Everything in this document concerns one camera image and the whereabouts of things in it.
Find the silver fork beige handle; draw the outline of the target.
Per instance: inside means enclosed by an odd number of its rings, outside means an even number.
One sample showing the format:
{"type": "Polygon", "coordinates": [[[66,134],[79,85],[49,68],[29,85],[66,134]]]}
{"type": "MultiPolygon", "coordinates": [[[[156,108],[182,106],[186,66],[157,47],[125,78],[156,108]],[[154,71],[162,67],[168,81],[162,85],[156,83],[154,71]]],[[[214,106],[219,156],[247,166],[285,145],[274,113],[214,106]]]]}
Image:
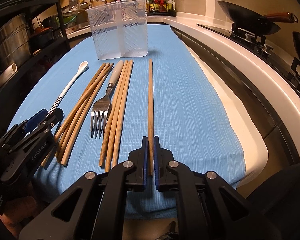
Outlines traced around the silver fork beige handle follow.
{"type": "Polygon", "coordinates": [[[123,61],[120,60],[114,67],[104,97],[100,98],[93,104],[90,119],[90,135],[92,138],[100,138],[102,133],[105,132],[108,112],[111,105],[110,95],[119,79],[122,68],[123,61]]]}

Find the white patterned spoon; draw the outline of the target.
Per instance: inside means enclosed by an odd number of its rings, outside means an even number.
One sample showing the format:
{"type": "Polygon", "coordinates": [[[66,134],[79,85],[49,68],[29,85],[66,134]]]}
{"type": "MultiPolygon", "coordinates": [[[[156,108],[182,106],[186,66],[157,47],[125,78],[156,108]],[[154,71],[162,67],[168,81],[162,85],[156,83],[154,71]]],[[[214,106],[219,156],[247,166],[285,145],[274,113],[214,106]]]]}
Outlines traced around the white patterned spoon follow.
{"type": "Polygon", "coordinates": [[[68,90],[71,88],[71,86],[75,83],[75,81],[78,79],[78,77],[86,71],[88,67],[88,61],[83,61],[78,68],[77,73],[72,77],[72,79],[68,82],[68,84],[65,86],[65,88],[62,90],[61,94],[59,94],[58,98],[54,101],[54,103],[52,104],[50,110],[48,111],[48,115],[50,115],[53,111],[55,111],[59,104],[61,103],[62,99],[64,98],[64,96],[66,95],[66,93],[68,92],[68,90]]]}

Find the white paper roll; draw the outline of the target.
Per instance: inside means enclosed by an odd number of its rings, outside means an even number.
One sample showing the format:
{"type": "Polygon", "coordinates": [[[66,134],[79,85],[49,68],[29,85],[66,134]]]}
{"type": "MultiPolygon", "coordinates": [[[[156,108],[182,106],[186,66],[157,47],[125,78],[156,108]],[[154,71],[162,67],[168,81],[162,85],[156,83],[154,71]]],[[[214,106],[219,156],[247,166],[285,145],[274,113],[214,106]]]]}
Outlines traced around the white paper roll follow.
{"type": "Polygon", "coordinates": [[[0,75],[0,87],[17,72],[17,69],[17,65],[13,63],[0,75]]]}

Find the blue table cloth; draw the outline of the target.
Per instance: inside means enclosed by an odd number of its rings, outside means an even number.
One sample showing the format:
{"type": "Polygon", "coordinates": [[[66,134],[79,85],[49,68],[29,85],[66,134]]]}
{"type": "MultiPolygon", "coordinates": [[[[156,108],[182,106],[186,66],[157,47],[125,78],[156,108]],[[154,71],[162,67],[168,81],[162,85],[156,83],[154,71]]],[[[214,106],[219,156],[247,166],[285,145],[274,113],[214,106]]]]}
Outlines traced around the blue table cloth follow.
{"type": "MultiPolygon", "coordinates": [[[[173,153],[174,159],[191,170],[216,171],[236,189],[245,175],[243,148],[230,125],[224,106],[201,67],[170,26],[148,25],[148,55],[133,59],[119,161],[141,146],[147,136],[148,61],[153,61],[154,134],[160,146],[173,153]]],[[[92,37],[88,37],[65,54],[39,80],[23,101],[8,129],[29,119],[42,108],[49,109],[65,85],[77,72],[79,64],[88,61],[88,70],[71,86],[59,107],[65,117],[79,100],[87,84],[104,62],[100,61],[92,37]]],[[[90,113],[86,117],[71,152],[68,166],[56,163],[40,168],[33,186],[41,195],[54,200],[87,171],[97,174],[101,139],[90,136],[90,113]]],[[[158,192],[149,179],[145,192],[127,194],[127,219],[176,217],[173,192],[158,192]]]]}

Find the steel stock pot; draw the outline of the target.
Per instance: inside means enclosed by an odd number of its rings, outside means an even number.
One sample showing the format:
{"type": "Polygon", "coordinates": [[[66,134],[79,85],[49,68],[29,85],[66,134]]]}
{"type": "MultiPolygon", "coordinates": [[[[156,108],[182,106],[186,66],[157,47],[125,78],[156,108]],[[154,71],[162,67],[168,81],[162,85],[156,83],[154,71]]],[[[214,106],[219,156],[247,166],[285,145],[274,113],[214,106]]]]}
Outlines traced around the steel stock pot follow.
{"type": "Polygon", "coordinates": [[[19,14],[0,28],[0,61],[6,70],[11,64],[21,66],[31,57],[29,28],[24,14],[19,14]]]}

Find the black shelf rack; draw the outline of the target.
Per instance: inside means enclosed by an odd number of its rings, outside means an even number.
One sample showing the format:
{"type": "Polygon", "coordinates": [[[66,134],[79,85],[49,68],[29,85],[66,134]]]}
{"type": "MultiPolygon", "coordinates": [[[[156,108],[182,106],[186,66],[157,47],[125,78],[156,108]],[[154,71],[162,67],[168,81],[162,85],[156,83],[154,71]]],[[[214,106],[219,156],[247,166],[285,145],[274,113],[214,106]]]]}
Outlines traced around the black shelf rack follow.
{"type": "Polygon", "coordinates": [[[28,23],[31,57],[0,87],[0,138],[32,88],[70,50],[61,0],[0,0],[0,28],[19,14],[28,23]]]}

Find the clear plastic utensil holder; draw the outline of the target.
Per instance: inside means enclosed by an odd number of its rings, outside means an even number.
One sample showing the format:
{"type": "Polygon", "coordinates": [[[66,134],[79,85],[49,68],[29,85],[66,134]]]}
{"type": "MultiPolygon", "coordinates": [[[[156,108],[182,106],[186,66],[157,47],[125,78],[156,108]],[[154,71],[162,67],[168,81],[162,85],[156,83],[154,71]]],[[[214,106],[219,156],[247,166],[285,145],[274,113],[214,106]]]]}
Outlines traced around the clear plastic utensil holder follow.
{"type": "Polygon", "coordinates": [[[146,0],[122,0],[87,9],[99,60],[148,54],[146,0]]]}

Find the black gas stove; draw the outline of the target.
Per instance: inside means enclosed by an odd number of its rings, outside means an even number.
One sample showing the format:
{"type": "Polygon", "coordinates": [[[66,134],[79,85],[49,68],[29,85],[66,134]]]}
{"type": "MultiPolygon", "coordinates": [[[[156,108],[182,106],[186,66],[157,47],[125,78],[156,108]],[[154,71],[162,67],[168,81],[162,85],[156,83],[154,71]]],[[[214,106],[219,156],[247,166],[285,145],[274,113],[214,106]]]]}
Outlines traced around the black gas stove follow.
{"type": "Polygon", "coordinates": [[[257,36],[241,28],[226,30],[199,23],[197,26],[227,37],[257,55],[288,81],[288,84],[295,88],[300,94],[300,60],[297,57],[294,57],[292,60],[285,60],[284,52],[274,49],[270,42],[266,40],[265,36],[257,36]]]}

